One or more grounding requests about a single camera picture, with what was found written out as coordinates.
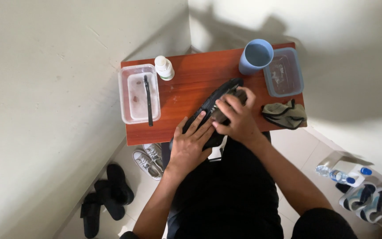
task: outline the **blue bottle cap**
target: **blue bottle cap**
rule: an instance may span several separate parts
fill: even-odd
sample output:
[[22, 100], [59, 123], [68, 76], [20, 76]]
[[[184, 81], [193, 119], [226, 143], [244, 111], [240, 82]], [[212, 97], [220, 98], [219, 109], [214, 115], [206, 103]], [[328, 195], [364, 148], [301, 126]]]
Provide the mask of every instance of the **blue bottle cap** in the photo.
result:
[[356, 182], [356, 180], [354, 180], [354, 178], [348, 177], [348, 178], [346, 179], [346, 182], [348, 182], [348, 183], [350, 183], [350, 184], [353, 184], [353, 183]]
[[368, 168], [361, 168], [360, 169], [360, 172], [364, 175], [371, 175], [372, 174], [372, 170], [368, 169]]

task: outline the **bottle cap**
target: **bottle cap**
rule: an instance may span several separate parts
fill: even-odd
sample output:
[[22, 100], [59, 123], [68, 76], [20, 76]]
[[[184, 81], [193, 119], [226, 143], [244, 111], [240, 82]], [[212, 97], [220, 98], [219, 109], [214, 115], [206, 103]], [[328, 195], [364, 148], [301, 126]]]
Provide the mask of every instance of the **bottle cap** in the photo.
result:
[[368, 169], [368, 168], [361, 168], [360, 169], [360, 172], [364, 175], [371, 175], [372, 174], [372, 170]]
[[157, 70], [165, 71], [168, 68], [167, 60], [164, 56], [158, 56], [154, 59], [154, 64]]
[[348, 178], [346, 179], [346, 182], [348, 182], [348, 183], [350, 183], [350, 184], [353, 184], [353, 183], [356, 182], [356, 180], [354, 180], [354, 178], [348, 177]]

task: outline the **person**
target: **person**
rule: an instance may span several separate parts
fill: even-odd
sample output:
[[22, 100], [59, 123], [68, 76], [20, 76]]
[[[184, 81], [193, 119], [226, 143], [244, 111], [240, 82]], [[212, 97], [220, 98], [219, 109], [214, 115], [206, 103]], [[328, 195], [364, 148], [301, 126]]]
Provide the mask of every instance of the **person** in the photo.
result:
[[[270, 144], [251, 115], [256, 96], [247, 93], [244, 106], [232, 95], [216, 105], [229, 126], [209, 119], [198, 125], [202, 112], [182, 134], [185, 117], [174, 133], [164, 175], [131, 232], [121, 239], [167, 238], [283, 238], [275, 183], [300, 215], [292, 238], [356, 238], [343, 217], [318, 188]], [[216, 130], [228, 135], [222, 160], [209, 162], [202, 151]]]

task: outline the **white wall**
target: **white wall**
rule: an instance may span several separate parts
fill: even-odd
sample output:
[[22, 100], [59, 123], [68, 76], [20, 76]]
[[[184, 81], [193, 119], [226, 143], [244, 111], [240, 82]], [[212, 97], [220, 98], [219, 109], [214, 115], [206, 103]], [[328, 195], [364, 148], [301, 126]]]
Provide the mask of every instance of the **white wall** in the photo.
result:
[[0, 238], [51, 238], [122, 139], [116, 68], [183, 54], [186, 0], [0, 0]]
[[382, 174], [382, 1], [188, 2], [201, 51], [296, 42], [309, 124]]

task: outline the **blue cup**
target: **blue cup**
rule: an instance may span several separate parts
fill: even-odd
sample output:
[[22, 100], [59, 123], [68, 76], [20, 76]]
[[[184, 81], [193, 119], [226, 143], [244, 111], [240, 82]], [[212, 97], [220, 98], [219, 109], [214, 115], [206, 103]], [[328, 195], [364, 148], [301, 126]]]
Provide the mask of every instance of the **blue cup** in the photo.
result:
[[271, 44], [262, 39], [254, 39], [245, 46], [238, 69], [243, 75], [252, 75], [269, 65], [272, 59]]

